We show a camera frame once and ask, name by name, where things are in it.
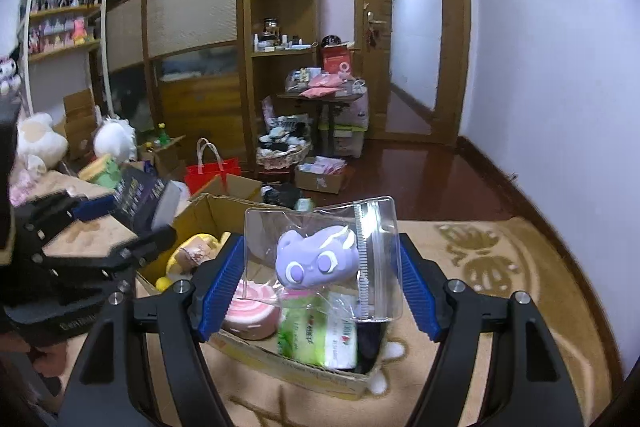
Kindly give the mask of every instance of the bottle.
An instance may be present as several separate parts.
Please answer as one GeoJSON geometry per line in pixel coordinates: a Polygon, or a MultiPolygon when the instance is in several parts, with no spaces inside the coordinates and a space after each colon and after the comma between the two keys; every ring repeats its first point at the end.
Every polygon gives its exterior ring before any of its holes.
{"type": "Polygon", "coordinates": [[[164,130],[164,123],[159,123],[158,129],[160,130],[160,133],[158,133],[158,141],[160,142],[160,145],[169,145],[171,138],[169,138],[169,135],[164,130]]]}

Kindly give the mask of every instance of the wooden shelf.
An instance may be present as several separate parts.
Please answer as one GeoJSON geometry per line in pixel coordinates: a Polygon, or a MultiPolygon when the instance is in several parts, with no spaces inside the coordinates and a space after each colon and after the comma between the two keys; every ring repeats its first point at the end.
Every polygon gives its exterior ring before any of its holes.
{"type": "Polygon", "coordinates": [[[306,50],[281,50],[275,52],[257,52],[253,53],[251,56],[253,58],[257,57],[282,57],[284,55],[307,55],[315,52],[315,48],[307,48],[306,50]]]}
{"type": "Polygon", "coordinates": [[[53,50],[52,52],[38,53],[29,56],[29,63],[39,62],[49,57],[58,57],[59,55],[65,55],[72,52],[84,51],[90,52],[100,46],[100,39],[95,39],[91,42],[85,42],[84,44],[77,44],[75,46],[67,46],[66,48],[60,48],[53,50]]]}
{"type": "MultiPolygon", "coordinates": [[[[53,10],[40,10],[39,12],[31,12],[29,14],[29,22],[34,23],[44,19],[51,19],[59,16],[78,14],[84,17],[91,17],[100,12],[100,5],[95,6],[68,6],[66,8],[55,8],[53,10]]],[[[20,22],[20,27],[24,25],[24,19],[20,22]]]]}

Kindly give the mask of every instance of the baseboard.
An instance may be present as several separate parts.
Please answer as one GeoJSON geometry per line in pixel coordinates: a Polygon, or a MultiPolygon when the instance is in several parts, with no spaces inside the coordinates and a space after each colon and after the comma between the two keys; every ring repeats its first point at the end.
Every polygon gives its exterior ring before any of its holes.
{"type": "Polygon", "coordinates": [[[424,121],[431,122],[433,120],[433,109],[428,108],[420,100],[414,98],[413,95],[402,89],[397,84],[391,83],[391,90],[398,95],[398,98],[402,100],[406,105],[419,115],[424,121]]]}
{"type": "Polygon", "coordinates": [[[591,316],[593,316],[600,341],[604,346],[607,365],[609,366],[611,392],[612,395],[615,396],[617,391],[622,388],[624,381],[618,344],[616,344],[611,327],[609,326],[609,321],[607,320],[607,315],[602,309],[600,300],[591,287],[591,283],[587,277],[585,277],[577,261],[574,259],[574,256],[569,252],[564,243],[562,243],[556,230],[549,224],[545,217],[540,214],[540,211],[530,203],[526,196],[511,182],[504,172],[500,171],[500,169],[466,137],[458,136],[456,152],[478,171],[483,178],[496,185],[502,194],[511,202],[516,211],[545,235],[547,240],[560,254],[569,272],[574,276],[575,281],[580,287],[589,311],[591,312],[591,316]]]}

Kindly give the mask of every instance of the rug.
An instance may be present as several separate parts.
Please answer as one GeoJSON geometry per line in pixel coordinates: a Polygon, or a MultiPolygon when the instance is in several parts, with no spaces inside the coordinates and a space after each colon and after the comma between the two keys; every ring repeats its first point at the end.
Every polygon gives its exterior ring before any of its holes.
{"type": "MultiPolygon", "coordinates": [[[[524,289],[533,297],[560,347],[583,418],[590,424],[610,401],[604,349],[577,283],[542,234],[520,218],[497,223],[403,221],[399,226],[421,255],[437,261],[449,278],[462,279],[488,295],[506,297],[524,289]]],[[[406,305],[388,339],[382,368],[357,401],[313,393],[249,369],[207,344],[202,348],[238,427],[401,427],[418,400],[437,345],[417,330],[406,305]]],[[[149,335],[148,341],[162,420],[179,426],[158,339],[149,335]]],[[[78,352],[81,344],[82,339],[72,341],[72,351],[78,352]]],[[[462,426],[478,418],[490,353],[491,335],[482,335],[462,426]]]]}

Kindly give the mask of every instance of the purple figurine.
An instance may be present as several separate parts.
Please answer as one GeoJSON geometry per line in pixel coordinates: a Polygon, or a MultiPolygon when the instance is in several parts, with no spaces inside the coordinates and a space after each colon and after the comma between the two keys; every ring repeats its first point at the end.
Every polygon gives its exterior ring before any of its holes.
{"type": "Polygon", "coordinates": [[[327,286],[348,280],[357,271],[356,235],[349,227],[326,227],[309,237],[289,230],[280,236],[276,275],[287,289],[327,286]]]}

